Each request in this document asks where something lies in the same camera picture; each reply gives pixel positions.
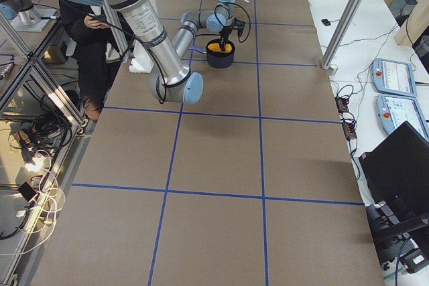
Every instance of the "person's hand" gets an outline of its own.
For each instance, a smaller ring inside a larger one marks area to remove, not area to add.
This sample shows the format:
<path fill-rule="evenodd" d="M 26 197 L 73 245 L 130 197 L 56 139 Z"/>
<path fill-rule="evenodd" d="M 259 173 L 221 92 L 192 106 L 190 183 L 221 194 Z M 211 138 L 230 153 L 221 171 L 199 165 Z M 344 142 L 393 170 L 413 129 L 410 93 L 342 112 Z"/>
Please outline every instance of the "person's hand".
<path fill-rule="evenodd" d="M 99 20 L 93 19 L 91 16 L 86 16 L 85 19 L 83 20 L 83 23 L 85 24 L 85 26 L 87 26 L 88 28 L 91 28 L 91 29 L 110 28 L 110 26 L 107 25 L 106 23 L 102 23 Z"/>

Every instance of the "black monitor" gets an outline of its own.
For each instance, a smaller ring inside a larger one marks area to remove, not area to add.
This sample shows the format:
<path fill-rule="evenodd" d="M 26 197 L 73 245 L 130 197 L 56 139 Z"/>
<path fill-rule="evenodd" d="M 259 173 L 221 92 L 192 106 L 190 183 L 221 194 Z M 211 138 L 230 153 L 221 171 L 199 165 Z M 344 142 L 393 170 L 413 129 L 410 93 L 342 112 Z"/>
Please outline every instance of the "black monitor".
<path fill-rule="evenodd" d="M 375 202 L 384 200 L 399 222 L 429 213 L 429 142 L 404 122 L 360 158 Z M 409 232 L 429 257 L 429 227 Z"/>

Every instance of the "robotic arm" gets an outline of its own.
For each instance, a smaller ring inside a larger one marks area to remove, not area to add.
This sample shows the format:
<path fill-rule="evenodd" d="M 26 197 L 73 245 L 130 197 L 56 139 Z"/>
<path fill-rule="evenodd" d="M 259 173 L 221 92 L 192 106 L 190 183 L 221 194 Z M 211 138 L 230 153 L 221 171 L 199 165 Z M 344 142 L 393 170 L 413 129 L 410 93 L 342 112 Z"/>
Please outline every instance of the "robotic arm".
<path fill-rule="evenodd" d="M 103 0 L 69 1 L 103 5 Z M 149 81 L 152 94 L 160 102 L 184 104 L 194 104 L 200 100 L 203 81 L 199 73 L 191 73 L 188 64 L 182 62 L 182 57 L 194 41 L 199 28 L 207 27 L 213 32 L 220 33 L 224 42 L 233 29 L 239 30 L 235 26 L 240 22 L 233 18 L 232 9 L 229 7 L 233 1 L 219 0 L 220 3 L 213 11 L 184 14 L 182 26 L 171 42 L 149 0 L 106 0 L 112 9 L 123 14 L 155 63 Z"/>
<path fill-rule="evenodd" d="M 0 0 L 0 13 L 7 20 L 12 20 L 18 15 L 27 26 L 42 20 L 32 0 Z"/>

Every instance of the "yellow object in bowl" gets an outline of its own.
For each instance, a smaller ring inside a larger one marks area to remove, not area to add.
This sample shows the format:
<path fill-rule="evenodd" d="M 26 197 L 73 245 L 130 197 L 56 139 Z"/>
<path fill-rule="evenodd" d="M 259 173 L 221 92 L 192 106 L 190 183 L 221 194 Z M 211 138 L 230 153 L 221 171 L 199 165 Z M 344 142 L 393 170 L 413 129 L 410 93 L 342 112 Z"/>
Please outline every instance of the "yellow object in bowl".
<path fill-rule="evenodd" d="M 233 47 L 230 44 L 225 44 L 225 51 L 221 50 L 219 43 L 210 44 L 207 46 L 207 48 L 212 52 L 218 52 L 218 53 L 231 53 L 233 51 Z"/>

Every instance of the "white table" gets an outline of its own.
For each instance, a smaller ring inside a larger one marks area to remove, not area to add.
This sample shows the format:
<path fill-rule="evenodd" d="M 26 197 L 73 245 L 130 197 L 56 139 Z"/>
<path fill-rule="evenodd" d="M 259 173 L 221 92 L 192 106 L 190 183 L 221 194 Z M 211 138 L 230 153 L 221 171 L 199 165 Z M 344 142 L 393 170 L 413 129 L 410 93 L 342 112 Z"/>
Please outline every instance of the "white table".
<path fill-rule="evenodd" d="M 331 26 L 325 26 L 322 24 L 321 19 L 328 19 L 330 21 L 340 19 L 348 0 L 308 1 L 314 24 L 317 28 L 318 39 L 324 52 L 338 22 L 332 22 Z M 338 86 L 342 88 L 346 84 L 354 86 L 355 92 L 358 91 L 361 88 L 361 85 L 356 80 L 358 73 L 366 70 L 376 57 L 402 62 L 411 62 L 412 60 L 412 63 L 416 67 L 416 71 L 414 72 L 416 82 L 429 83 L 429 74 L 416 55 L 413 55 L 414 50 L 411 47 L 400 47 L 395 43 L 393 37 L 399 31 L 399 27 L 396 27 L 392 31 L 392 28 L 395 26 L 397 26 L 396 21 L 384 0 L 362 1 L 341 44 L 347 44 L 353 40 L 363 38 L 377 39 L 353 42 L 350 45 L 339 48 L 332 61 L 339 69 L 334 76 L 330 77 L 331 81 L 336 82 L 332 82 L 332 91 L 334 94 Z M 378 38 L 390 31 L 391 33 L 388 36 L 384 35 Z M 360 74 L 363 84 L 368 80 L 365 91 L 352 95 L 349 103 L 349 110 L 358 120 L 356 156 L 360 156 L 366 151 L 372 151 L 387 137 L 386 132 L 381 126 L 375 107 L 375 99 L 379 93 L 373 85 L 371 76 L 367 78 L 367 73 L 368 71 Z M 420 106 L 426 119 L 429 119 L 429 86 L 417 87 Z M 345 88 L 341 94 L 350 94 L 350 92 L 350 88 Z M 356 141 L 352 141 L 352 148 L 355 147 L 355 144 Z M 365 204 L 371 203 L 371 196 L 364 180 L 360 180 L 359 187 Z M 394 268 L 386 272 L 385 275 L 390 274 L 392 271 L 394 272 Z M 394 285 L 394 278 L 386 279 L 385 283 L 387 286 Z M 429 285 L 429 267 L 413 275 L 400 273 L 398 283 L 401 286 Z"/>

